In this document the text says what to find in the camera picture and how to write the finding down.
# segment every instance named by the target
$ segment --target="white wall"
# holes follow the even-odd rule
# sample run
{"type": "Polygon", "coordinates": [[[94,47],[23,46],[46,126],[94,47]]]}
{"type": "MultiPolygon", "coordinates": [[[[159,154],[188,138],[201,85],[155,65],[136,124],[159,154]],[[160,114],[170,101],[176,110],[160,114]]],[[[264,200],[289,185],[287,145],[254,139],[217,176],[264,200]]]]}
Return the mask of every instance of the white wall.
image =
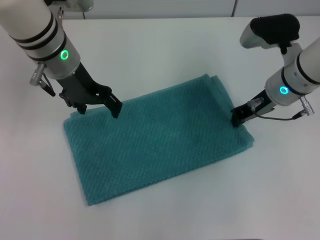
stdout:
{"type": "MultiPolygon", "coordinates": [[[[230,17],[235,0],[94,0],[87,19],[149,19],[230,17]]],[[[235,17],[291,13],[320,15],[320,0],[238,0],[235,17]]],[[[80,12],[67,12],[66,19],[83,19],[80,12]]]]}
{"type": "Polygon", "coordinates": [[[259,17],[283,13],[318,16],[320,0],[238,0],[234,16],[259,17]]]}
{"type": "MultiPolygon", "coordinates": [[[[94,0],[87,19],[231,17],[235,0],[94,0]]],[[[79,14],[67,14],[77,19],[79,14]]]]}

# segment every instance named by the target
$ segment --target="white tabletop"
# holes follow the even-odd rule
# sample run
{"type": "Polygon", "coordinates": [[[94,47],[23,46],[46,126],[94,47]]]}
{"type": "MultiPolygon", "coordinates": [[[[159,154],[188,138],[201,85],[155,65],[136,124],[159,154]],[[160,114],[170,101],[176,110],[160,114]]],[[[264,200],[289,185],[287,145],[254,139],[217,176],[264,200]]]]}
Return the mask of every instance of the white tabletop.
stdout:
{"type": "MultiPolygon", "coordinates": [[[[208,73],[238,106],[283,66],[276,48],[240,46],[250,20],[63,24],[93,79],[122,101],[208,73]]],[[[305,48],[320,36],[320,17],[299,20],[305,48]]],[[[1,240],[320,238],[319,90],[308,96],[313,116],[246,123],[255,138],[246,152],[89,207],[62,127],[74,109],[29,85],[35,65],[2,29],[0,43],[1,240]]],[[[291,117],[301,105],[276,108],[270,115],[291,117]]]]}

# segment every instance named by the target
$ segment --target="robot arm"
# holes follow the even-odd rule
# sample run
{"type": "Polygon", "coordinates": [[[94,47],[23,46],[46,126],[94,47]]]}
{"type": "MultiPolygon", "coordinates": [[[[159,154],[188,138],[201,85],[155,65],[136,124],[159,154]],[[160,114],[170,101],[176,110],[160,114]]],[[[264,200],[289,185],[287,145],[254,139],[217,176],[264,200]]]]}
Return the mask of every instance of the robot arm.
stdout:
{"type": "Polygon", "coordinates": [[[303,110],[285,120],[314,113],[305,95],[320,86],[320,38],[302,50],[298,43],[292,43],[299,38],[299,29],[299,21],[291,14],[258,17],[245,28],[240,38],[243,47],[279,47],[284,66],[266,81],[262,92],[232,110],[234,127],[250,119],[261,118],[261,115],[274,110],[276,105],[289,106],[297,100],[301,101],[303,110]]]}
{"type": "Polygon", "coordinates": [[[81,63],[80,55],[66,35],[62,18],[64,8],[85,12],[92,0],[59,1],[63,5],[51,11],[43,0],[1,0],[0,25],[37,64],[30,84],[40,86],[51,96],[55,93],[44,76],[55,79],[63,87],[59,96],[68,107],[85,114],[87,105],[104,104],[117,118],[122,103],[108,86],[96,83],[81,63]]]}

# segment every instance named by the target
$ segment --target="textured fabric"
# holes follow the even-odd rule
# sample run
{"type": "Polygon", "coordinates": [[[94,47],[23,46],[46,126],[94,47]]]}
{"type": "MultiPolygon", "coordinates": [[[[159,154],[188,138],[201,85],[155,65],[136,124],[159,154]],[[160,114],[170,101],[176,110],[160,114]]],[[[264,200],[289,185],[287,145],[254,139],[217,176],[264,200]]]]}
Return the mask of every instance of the textured fabric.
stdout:
{"type": "Polygon", "coordinates": [[[233,128],[233,104],[208,75],[123,102],[118,119],[106,107],[73,113],[64,129],[88,205],[141,189],[253,145],[233,128]]]}

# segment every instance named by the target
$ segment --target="green led ring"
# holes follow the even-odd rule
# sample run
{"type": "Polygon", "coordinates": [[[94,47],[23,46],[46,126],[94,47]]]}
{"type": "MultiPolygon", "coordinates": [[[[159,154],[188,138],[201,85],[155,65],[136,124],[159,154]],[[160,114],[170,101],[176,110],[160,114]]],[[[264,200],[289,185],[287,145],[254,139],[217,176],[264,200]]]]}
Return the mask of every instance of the green led ring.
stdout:
{"type": "Polygon", "coordinates": [[[61,53],[60,53],[60,58],[62,60],[66,60],[67,58],[69,57],[69,52],[67,50],[63,50],[61,53]]]}

